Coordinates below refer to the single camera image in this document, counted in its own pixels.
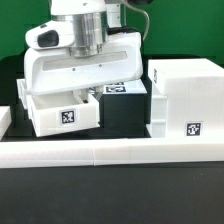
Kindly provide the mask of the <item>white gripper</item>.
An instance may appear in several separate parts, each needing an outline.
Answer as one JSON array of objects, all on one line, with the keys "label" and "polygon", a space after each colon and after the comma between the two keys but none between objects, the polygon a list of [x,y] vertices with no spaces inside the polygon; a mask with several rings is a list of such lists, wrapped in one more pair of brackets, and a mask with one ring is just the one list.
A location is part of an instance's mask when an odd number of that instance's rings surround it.
[{"label": "white gripper", "polygon": [[25,40],[24,76],[33,95],[136,80],[143,73],[137,32],[110,35],[91,56],[81,57],[75,55],[77,39],[70,22],[49,21],[28,31]]}]

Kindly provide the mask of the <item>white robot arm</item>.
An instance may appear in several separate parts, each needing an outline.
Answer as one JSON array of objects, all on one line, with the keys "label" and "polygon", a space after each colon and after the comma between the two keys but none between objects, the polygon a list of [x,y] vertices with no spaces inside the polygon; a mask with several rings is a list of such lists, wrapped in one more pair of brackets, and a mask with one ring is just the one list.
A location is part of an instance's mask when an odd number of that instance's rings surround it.
[{"label": "white robot arm", "polygon": [[141,35],[112,34],[104,0],[51,0],[51,20],[29,30],[24,76],[33,95],[136,80]]}]

